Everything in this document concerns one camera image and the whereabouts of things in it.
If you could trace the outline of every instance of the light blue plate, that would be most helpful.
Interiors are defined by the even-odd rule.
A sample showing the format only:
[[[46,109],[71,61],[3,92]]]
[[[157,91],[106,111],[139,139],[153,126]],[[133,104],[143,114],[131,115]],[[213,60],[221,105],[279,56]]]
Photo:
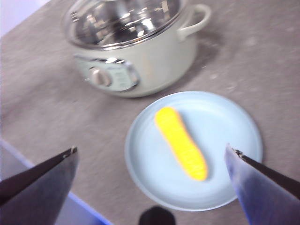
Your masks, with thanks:
[[[208,163],[205,181],[189,178],[154,123],[155,113],[174,107]],[[261,162],[263,146],[251,117],[231,100],[216,94],[187,91],[163,97],[145,108],[126,139],[125,159],[136,185],[151,199],[169,208],[203,211],[236,199],[224,161],[230,143]]]

